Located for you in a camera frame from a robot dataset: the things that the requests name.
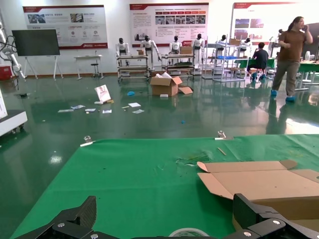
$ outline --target poster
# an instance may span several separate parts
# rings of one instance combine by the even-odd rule
[[[207,38],[208,3],[130,4],[133,47],[148,35],[157,46],[169,46],[174,36],[183,46],[199,33]]]
[[[253,45],[278,36],[278,30],[286,31],[297,16],[305,18],[305,24],[319,22],[318,3],[307,5],[298,2],[236,2],[233,6],[231,37],[250,37]]]
[[[108,48],[103,5],[24,6],[27,29],[55,29],[60,49]]]

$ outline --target display board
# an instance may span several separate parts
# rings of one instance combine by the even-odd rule
[[[13,30],[18,56],[56,56],[60,55],[56,31]]]
[[[174,36],[184,46],[199,33],[207,38],[208,3],[130,4],[133,47],[148,35],[157,46],[169,46]]]
[[[108,48],[103,5],[24,6],[27,29],[55,29],[60,49]]]
[[[286,31],[297,16],[305,18],[305,24],[319,22],[318,3],[298,2],[236,2],[233,6],[231,37],[250,37],[254,45],[269,44],[278,30]]]

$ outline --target monitor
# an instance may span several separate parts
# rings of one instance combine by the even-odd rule
[[[60,55],[55,29],[13,30],[18,56]]]

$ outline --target green table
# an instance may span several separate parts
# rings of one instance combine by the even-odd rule
[[[232,203],[210,194],[189,162],[292,159],[319,171],[318,145],[319,135],[100,140],[74,153],[14,237],[95,195],[96,231],[129,239],[197,228],[220,238],[234,232]]]
[[[267,61],[267,67],[274,68],[275,67],[275,58],[270,58]],[[239,68],[247,67],[247,60],[235,60],[235,63],[240,64]],[[248,65],[256,64],[256,59],[249,59]]]
[[[319,72],[319,64],[301,63],[299,72]]]

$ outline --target stool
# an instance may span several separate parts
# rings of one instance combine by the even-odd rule
[[[93,63],[91,66],[94,66],[94,73],[92,74],[92,78],[100,78],[101,74],[99,73],[98,63]]]

